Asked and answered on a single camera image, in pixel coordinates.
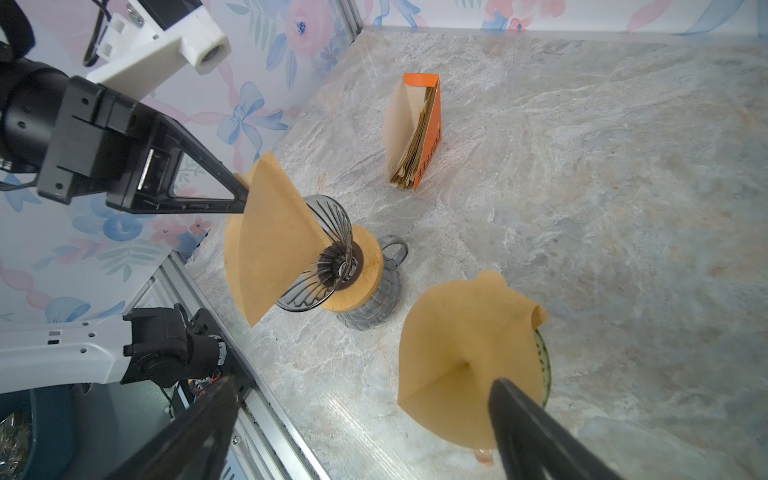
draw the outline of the floral wallpaper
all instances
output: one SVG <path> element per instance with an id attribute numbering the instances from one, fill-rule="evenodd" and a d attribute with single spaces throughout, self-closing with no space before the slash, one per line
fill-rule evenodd
<path id="1" fill-rule="evenodd" d="M 87 0 L 20 0 L 37 45 L 29 57 L 69 75 L 81 59 L 97 9 Z M 179 120 L 233 171 L 247 171 L 300 115 L 351 42 L 334 0 L 203 0 L 232 44 L 217 70 L 183 68 L 143 101 Z M 109 4 L 127 17 L 125 2 Z M 26 178 L 3 175 L 20 184 Z M 186 159 L 179 196 L 216 197 L 218 184 Z M 0 329 L 62 323 L 123 310 L 171 250 L 190 254 L 222 215 L 131 215 L 105 194 L 70 205 L 34 188 L 0 196 Z"/>
<path id="2" fill-rule="evenodd" d="M 364 25 L 768 38 L 768 0 L 356 0 Z"/>

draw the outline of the glass handle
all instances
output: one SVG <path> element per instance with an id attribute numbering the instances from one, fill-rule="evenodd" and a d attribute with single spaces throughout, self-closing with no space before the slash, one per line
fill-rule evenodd
<path id="1" fill-rule="evenodd" d="M 384 260 L 392 260 L 395 262 L 395 266 L 400 266 L 400 263 L 402 263 L 408 256 L 408 244 L 397 235 L 385 235 L 384 237 L 379 238 L 379 247 L 381 247 L 382 252 L 385 248 L 391 247 L 392 245 L 400 245 L 400 250 L 395 253 L 395 256 L 392 259 L 385 255 Z"/>

